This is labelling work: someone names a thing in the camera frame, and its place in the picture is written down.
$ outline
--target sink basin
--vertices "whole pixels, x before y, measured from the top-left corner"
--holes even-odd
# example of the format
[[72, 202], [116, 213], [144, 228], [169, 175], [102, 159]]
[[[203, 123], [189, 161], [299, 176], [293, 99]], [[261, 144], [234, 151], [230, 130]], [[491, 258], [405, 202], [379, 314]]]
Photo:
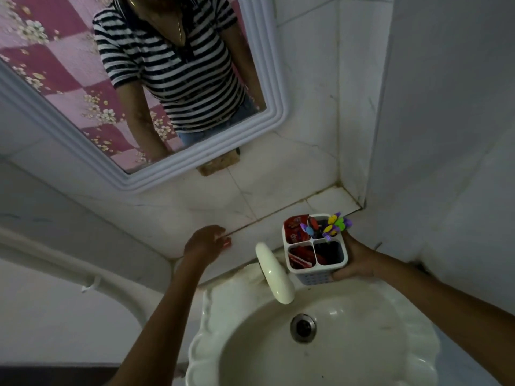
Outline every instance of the sink basin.
[[[363, 279], [307, 287], [290, 278], [289, 305], [274, 300], [256, 265], [205, 292], [189, 386], [437, 384], [432, 324], [394, 288]], [[316, 325], [309, 343], [294, 338], [310, 333], [306, 321], [292, 325], [297, 315]]]

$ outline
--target hand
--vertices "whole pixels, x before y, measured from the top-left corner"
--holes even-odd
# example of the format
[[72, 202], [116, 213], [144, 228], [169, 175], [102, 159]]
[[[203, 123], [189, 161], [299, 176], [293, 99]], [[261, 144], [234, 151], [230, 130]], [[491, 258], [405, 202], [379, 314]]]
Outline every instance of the hand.
[[225, 231], [217, 225], [198, 229], [184, 246], [184, 262], [192, 262], [205, 269], [223, 249], [231, 246], [231, 238], [224, 236]]
[[333, 274], [334, 280], [342, 280], [351, 276], [374, 276], [374, 268], [377, 263], [389, 257], [355, 240], [346, 230], [341, 235], [349, 254], [349, 263]]

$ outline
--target pink floral wall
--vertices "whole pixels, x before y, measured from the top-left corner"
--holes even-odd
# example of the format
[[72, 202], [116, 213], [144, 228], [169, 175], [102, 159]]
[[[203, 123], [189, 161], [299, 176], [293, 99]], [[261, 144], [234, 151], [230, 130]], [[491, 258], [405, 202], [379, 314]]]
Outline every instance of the pink floral wall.
[[[237, 0], [233, 1], [241, 18]], [[0, 58], [127, 171], [146, 162], [96, 48], [93, 15], [111, 0], [0, 0]], [[145, 91], [154, 127], [182, 148], [158, 100]]]

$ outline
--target black and white striped shirt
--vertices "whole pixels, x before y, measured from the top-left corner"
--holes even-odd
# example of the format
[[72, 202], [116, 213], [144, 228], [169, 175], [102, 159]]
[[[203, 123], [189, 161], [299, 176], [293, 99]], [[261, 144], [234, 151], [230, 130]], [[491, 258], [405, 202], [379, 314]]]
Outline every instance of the black and white striped shirt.
[[187, 2], [185, 48], [139, 19], [127, 0], [114, 0], [93, 18], [100, 57], [114, 87], [140, 80], [159, 99], [179, 133], [210, 129], [228, 120], [245, 98], [219, 36], [237, 23], [231, 5], [227, 0]]

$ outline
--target faucet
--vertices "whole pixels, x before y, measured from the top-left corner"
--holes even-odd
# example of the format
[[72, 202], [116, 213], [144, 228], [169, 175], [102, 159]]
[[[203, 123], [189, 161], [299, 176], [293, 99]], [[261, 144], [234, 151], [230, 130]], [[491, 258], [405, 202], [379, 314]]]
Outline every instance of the faucet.
[[293, 282], [267, 244], [260, 242], [256, 245], [256, 256], [274, 297], [284, 305], [292, 303], [295, 298]]

